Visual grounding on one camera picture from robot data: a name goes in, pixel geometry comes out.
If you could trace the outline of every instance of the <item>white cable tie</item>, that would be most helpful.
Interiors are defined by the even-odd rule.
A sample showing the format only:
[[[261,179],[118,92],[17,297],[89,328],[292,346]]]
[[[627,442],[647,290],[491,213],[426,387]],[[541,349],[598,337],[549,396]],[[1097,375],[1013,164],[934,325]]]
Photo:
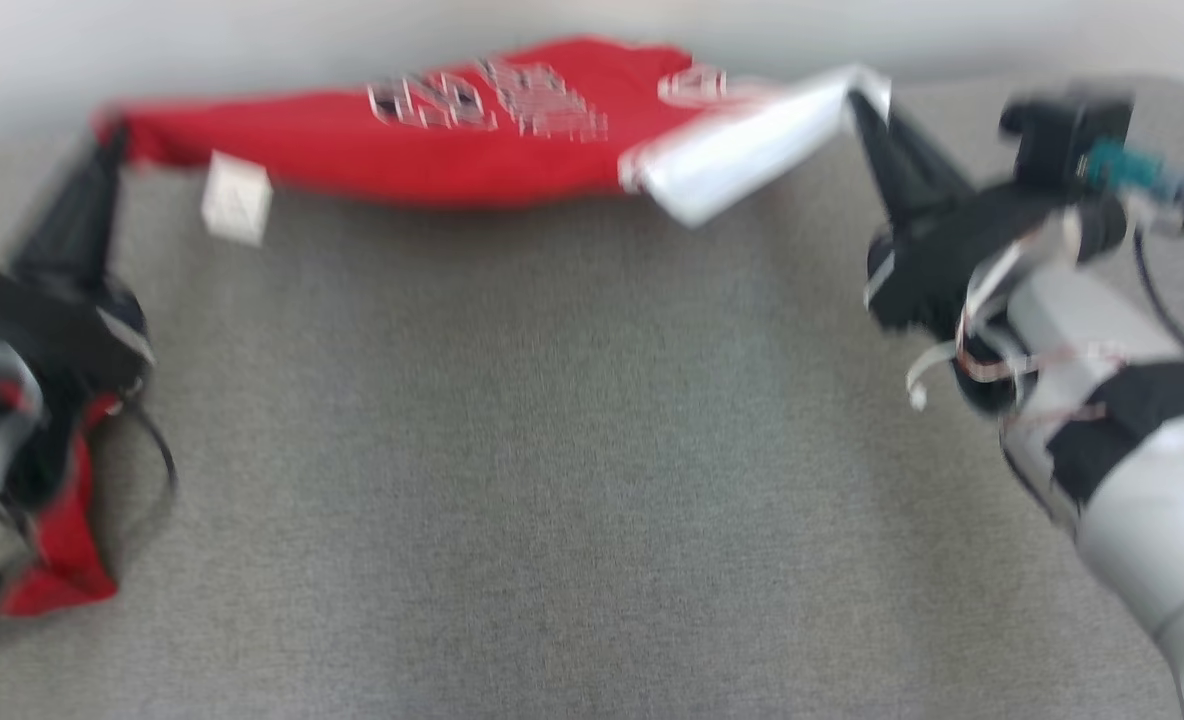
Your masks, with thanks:
[[[912,404],[912,409],[916,410],[918,413],[925,410],[926,401],[929,400],[929,393],[927,393],[924,384],[921,384],[921,375],[924,375],[927,369],[934,368],[935,365],[946,364],[957,356],[957,342],[940,342],[939,345],[927,348],[922,352],[916,361],[912,364],[908,368],[907,374],[907,391],[908,401]]]

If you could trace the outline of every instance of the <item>cloth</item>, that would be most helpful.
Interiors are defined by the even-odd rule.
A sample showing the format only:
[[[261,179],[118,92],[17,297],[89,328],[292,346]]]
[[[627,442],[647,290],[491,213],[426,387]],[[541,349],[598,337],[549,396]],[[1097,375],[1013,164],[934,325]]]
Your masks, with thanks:
[[[670,46],[574,38],[371,86],[266,99],[127,105],[130,160],[194,167],[213,152],[274,181],[431,206],[519,206],[623,192],[620,159],[723,94]]]
[[[2,615],[25,618],[103,602],[116,594],[116,581],[99,559],[86,520],[94,495],[94,471],[85,439],[116,404],[116,397],[102,396],[86,410],[83,432],[72,438],[70,478],[54,502],[36,519],[39,557],[9,589]]]

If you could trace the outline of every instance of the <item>teal connector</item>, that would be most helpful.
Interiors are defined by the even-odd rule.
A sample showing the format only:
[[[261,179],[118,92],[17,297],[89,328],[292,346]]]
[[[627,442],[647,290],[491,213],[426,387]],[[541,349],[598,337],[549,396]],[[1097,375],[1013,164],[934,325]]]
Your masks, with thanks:
[[[1135,188],[1165,205],[1182,201],[1184,176],[1165,169],[1156,156],[1127,150],[1121,143],[1100,140],[1081,159],[1081,178],[1094,188],[1121,191]]]

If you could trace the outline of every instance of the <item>cable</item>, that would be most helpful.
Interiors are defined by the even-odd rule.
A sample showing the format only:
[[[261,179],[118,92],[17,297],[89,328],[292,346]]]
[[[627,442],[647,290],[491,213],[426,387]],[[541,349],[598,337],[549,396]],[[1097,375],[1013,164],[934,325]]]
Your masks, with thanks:
[[[1178,324],[1178,320],[1169,314],[1165,302],[1160,298],[1159,292],[1156,291],[1156,283],[1153,282],[1153,277],[1151,277],[1151,269],[1148,269],[1148,256],[1144,252],[1144,232],[1140,229],[1135,229],[1135,265],[1139,268],[1139,282],[1143,284],[1146,295],[1148,295],[1148,302],[1153,307],[1156,319],[1160,320],[1160,324],[1164,324],[1169,334],[1172,334],[1175,340],[1184,347],[1183,324]]]
[[[148,430],[148,435],[152,436],[153,442],[157,443],[157,450],[161,451],[161,461],[166,464],[166,483],[170,488],[170,495],[176,495],[179,493],[179,468],[175,465],[175,454],[170,451],[170,443],[166,442],[165,433],[161,432],[161,427],[157,426],[156,422],[152,419],[147,410],[143,410],[143,405],[139,404],[131,398],[122,396],[121,406],[124,407],[126,412],[129,413],[135,422],[144,430]]]
[[[1011,382],[1014,384],[1014,397],[1011,398],[1011,404],[1009,405],[1011,405],[1011,411],[1015,411],[1016,409],[1022,407],[1023,400],[1027,399],[1027,390],[1031,384],[1032,373],[1025,372],[1023,365],[1019,364],[1019,360],[1027,359],[1027,353],[1018,345],[1018,342],[1014,341],[1014,338],[1009,336],[1009,334],[1003,332],[1000,328],[996,328],[991,324],[991,319],[1004,309],[999,298],[996,298],[995,301],[998,302],[1000,309],[989,307],[991,306],[991,302],[985,304],[984,311],[989,313],[989,315],[986,315],[985,322],[974,324],[974,335],[979,340],[984,341],[984,343],[990,347],[996,355],[999,355],[1002,361],[1009,366],[1009,375],[1011,375],[1009,379],[1011,379]]]
[[[908,374],[905,377],[908,401],[910,401],[912,407],[918,413],[925,410],[926,401],[929,399],[929,393],[926,392],[924,384],[921,384],[921,375],[932,368],[932,366],[946,364],[948,360],[954,359],[954,356],[957,356],[957,342],[940,342],[926,348],[926,352],[922,352],[916,358],[916,361],[913,361],[910,368],[908,368]]]

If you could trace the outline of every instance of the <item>wire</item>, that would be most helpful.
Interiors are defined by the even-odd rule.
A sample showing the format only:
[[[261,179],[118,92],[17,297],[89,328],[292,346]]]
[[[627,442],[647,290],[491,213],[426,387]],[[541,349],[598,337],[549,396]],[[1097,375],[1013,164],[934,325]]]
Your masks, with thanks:
[[[1027,354],[1017,341],[1014,341],[1008,333],[1003,332],[1000,328],[996,328],[990,323],[990,320],[995,317],[995,311],[990,309],[991,302],[985,304],[985,311],[990,313],[987,315],[986,322],[974,324],[974,334],[984,343],[999,355],[1004,364],[1009,365],[1011,371],[1011,382],[1014,384],[1014,394],[1011,397],[1011,410],[1022,407],[1023,400],[1027,399],[1028,384],[1031,384],[1031,373],[1023,372],[1022,366],[1018,364],[1021,359],[1025,359]]]
[[[982,309],[995,315],[1004,307],[1004,304],[993,304],[995,302],[987,302]],[[985,316],[984,322],[989,319],[990,315]],[[973,332],[977,329],[973,327],[974,322],[973,316],[967,316],[961,311],[961,320],[957,323],[955,359],[961,372],[976,382],[1006,381],[1018,375],[1040,372],[1050,365],[1070,364],[1081,356],[1087,356],[1087,359],[1094,356],[1118,366],[1125,365],[1127,360],[1124,348],[1119,343],[1098,341],[1088,342],[1085,346],[1063,346],[1055,348],[1055,351],[1040,352],[1036,355],[1003,356],[996,361],[982,361],[971,355],[966,347],[966,338],[976,335]]]
[[[929,393],[927,393],[924,384],[921,384],[921,375],[924,375],[927,369],[932,366],[939,364],[946,364],[957,356],[957,342],[947,341],[940,342],[939,345],[931,346],[922,352],[916,361],[913,361],[910,368],[908,368],[908,374],[905,377],[906,388],[908,392],[908,401],[910,401],[912,407],[920,413],[925,410],[926,401],[929,399]]]
[[[1153,307],[1156,319],[1160,320],[1160,324],[1164,324],[1169,334],[1172,334],[1175,340],[1184,347],[1183,324],[1178,324],[1178,320],[1169,314],[1165,302],[1160,298],[1159,292],[1156,291],[1153,275],[1151,275],[1151,269],[1148,268],[1148,256],[1144,252],[1144,232],[1140,229],[1135,230],[1135,265],[1139,268],[1139,282],[1143,283],[1144,291],[1148,295],[1148,302]]]
[[[170,443],[166,442],[165,433],[161,432],[161,427],[152,419],[147,410],[143,410],[143,405],[139,400],[131,400],[131,398],[122,396],[121,406],[124,407],[126,412],[139,422],[141,427],[148,430],[148,435],[152,436],[153,442],[157,443],[157,450],[161,451],[161,461],[166,464],[166,483],[170,488],[170,495],[176,495],[179,493],[179,467],[175,465],[175,454],[170,451]]]

